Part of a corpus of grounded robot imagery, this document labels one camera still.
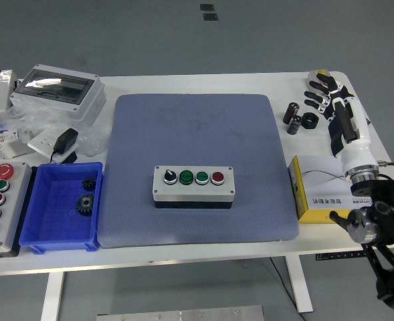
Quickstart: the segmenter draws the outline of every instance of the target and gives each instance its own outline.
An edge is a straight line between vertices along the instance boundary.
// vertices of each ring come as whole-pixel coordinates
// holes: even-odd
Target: black cylinder
[[[292,117],[298,113],[298,109],[299,109],[299,105],[295,102],[291,102],[283,117],[283,123],[288,125]]]
[[[295,135],[298,132],[299,126],[301,126],[302,117],[298,115],[292,116],[292,121],[289,124],[287,133],[289,135]]]

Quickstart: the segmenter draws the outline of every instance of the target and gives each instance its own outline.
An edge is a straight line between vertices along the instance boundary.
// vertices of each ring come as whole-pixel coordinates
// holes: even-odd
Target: gear
[[[91,216],[92,214],[92,205],[94,203],[94,196],[91,194],[87,194],[81,196],[76,201],[76,209],[83,216]]]
[[[96,189],[96,181],[92,177],[87,177],[82,181],[82,186],[86,191],[93,191]]]

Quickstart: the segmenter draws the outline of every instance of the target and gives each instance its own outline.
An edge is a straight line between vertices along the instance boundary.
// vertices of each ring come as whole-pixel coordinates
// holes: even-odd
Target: white table
[[[284,165],[288,166],[293,156],[297,154],[331,154],[327,122],[321,115],[316,130],[299,130],[294,136],[286,133],[286,125],[282,122],[290,102],[299,103],[300,114],[314,112],[313,108],[304,104],[307,74],[103,77],[101,80],[106,85],[106,104],[94,125],[112,126],[115,101],[119,96],[126,94],[263,94],[270,99],[282,141]],[[350,92],[355,93],[344,74],[340,72],[331,72],[331,74],[345,84]],[[375,158],[389,161],[390,158],[372,126],[370,133],[373,139],[371,150]],[[105,163],[105,160],[106,153],[92,158],[78,155],[76,162]],[[33,153],[17,157],[14,161],[25,161],[31,166],[37,166],[46,163],[47,159]],[[394,178],[394,169],[387,169],[383,173]],[[266,243],[101,248],[97,252],[48,251],[43,255],[34,255],[29,248],[23,247],[17,257],[0,259],[0,276],[49,272],[42,320],[56,320],[63,276],[67,271],[285,256],[298,309],[301,312],[308,312],[312,311],[312,306],[298,256],[359,249],[361,249],[360,245],[354,243],[338,225],[300,225],[300,234],[296,239]]]

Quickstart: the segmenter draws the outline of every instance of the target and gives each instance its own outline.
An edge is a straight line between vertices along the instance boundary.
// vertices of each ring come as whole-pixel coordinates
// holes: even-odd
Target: gray floor
[[[0,1],[0,69],[37,63],[100,76],[305,72],[351,80],[394,160],[394,1]],[[276,258],[287,275],[282,258]],[[302,258],[307,320],[394,320],[366,259]],[[47,276],[0,277],[0,320],[38,320]],[[299,320],[268,259],[66,275],[60,320],[261,304]]]

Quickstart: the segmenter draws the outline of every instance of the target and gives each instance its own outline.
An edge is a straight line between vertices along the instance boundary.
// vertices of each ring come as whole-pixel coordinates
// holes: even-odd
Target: blue mat
[[[156,165],[232,166],[232,208],[155,208]],[[102,247],[277,241],[298,233],[288,169],[266,96],[119,97],[100,198]]]

